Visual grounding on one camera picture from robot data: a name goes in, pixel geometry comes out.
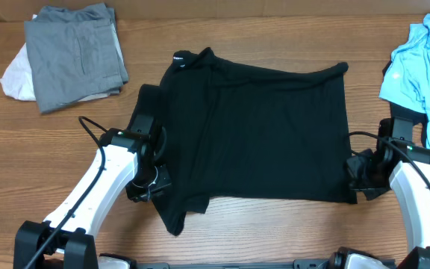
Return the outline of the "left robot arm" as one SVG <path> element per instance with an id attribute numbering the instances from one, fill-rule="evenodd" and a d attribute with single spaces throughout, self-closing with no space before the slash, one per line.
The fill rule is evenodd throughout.
<path id="1" fill-rule="evenodd" d="M 166 129 L 136 114 L 126 129 L 105 129 L 93 163 L 70 195 L 43 222 L 25 221 L 15 237 L 15 268 L 135 268 L 135 260 L 98 254 L 95 239 L 117 197 L 148 202 L 170 189 L 161 157 Z"/>

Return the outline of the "black t-shirt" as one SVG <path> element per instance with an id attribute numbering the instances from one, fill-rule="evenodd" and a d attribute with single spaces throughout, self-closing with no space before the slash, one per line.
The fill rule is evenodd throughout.
<path id="1" fill-rule="evenodd" d="M 179 51 L 161 82 L 140 88 L 136 113 L 166 129 L 172 184 L 154 199 L 172 235 L 212 197 L 357 201 L 343 77 L 349 66 L 294 73 L 237 64 L 207 48 Z"/>

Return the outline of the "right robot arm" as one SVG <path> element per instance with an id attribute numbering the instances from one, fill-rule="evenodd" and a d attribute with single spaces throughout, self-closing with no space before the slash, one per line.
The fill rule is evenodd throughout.
<path id="1" fill-rule="evenodd" d="M 402 117 L 379 123 L 376 150 L 356 152 L 346 161 L 350 187 L 368 200 L 393 191 L 401 208 L 408 255 L 399 263 L 341 247 L 325 268 L 430 268 L 430 149 L 412 141 L 414 124 Z"/>

